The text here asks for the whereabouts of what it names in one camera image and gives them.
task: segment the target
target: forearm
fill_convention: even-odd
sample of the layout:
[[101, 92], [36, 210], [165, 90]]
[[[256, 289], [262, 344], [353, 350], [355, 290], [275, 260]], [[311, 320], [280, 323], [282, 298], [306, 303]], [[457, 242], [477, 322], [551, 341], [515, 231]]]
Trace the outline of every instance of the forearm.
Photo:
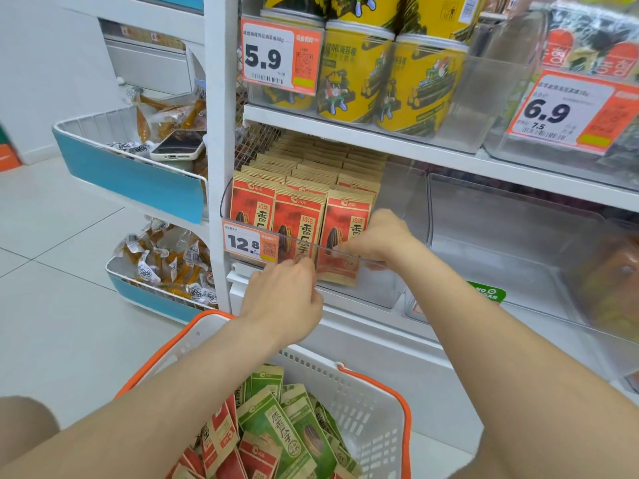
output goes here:
[[517, 477], [634, 477], [639, 410], [423, 244], [393, 258]]
[[275, 353], [242, 320], [177, 363], [62, 431], [0, 477], [164, 477], [235, 388]]

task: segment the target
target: leg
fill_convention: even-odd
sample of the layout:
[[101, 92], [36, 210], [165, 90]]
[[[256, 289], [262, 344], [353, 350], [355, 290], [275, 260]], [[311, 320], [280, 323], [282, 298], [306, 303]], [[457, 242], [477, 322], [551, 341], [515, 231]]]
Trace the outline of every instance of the leg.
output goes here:
[[449, 479], [513, 479], [503, 463], [499, 451], [486, 431], [482, 433], [475, 459], [462, 467]]
[[51, 411], [27, 397], [0, 397], [0, 468], [60, 431]]

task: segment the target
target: green sticker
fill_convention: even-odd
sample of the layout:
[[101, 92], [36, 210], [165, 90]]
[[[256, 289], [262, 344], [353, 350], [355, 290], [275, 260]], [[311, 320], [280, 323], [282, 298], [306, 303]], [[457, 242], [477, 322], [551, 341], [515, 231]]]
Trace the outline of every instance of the green sticker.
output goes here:
[[480, 284], [479, 282], [473, 282], [470, 280], [468, 280], [467, 282], [491, 301], [500, 303], [506, 298], [506, 291], [503, 289], [499, 289], [499, 287]]

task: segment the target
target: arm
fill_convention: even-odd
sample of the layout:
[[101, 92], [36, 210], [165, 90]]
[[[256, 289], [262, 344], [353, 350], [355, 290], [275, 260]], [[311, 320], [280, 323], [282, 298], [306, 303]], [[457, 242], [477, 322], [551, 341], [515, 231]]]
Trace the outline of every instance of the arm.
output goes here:
[[635, 478], [639, 409], [481, 296], [389, 210], [340, 251], [384, 260], [411, 289], [516, 478]]
[[0, 470], [0, 478], [162, 478], [239, 384], [321, 318], [309, 259], [255, 273], [240, 316], [175, 364]]

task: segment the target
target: smartphone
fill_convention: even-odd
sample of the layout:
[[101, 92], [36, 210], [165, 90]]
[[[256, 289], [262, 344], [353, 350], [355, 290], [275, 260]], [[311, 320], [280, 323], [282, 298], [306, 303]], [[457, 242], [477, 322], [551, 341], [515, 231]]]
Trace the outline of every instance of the smartphone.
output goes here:
[[196, 160], [204, 151], [206, 131], [176, 129], [151, 152], [153, 161]]

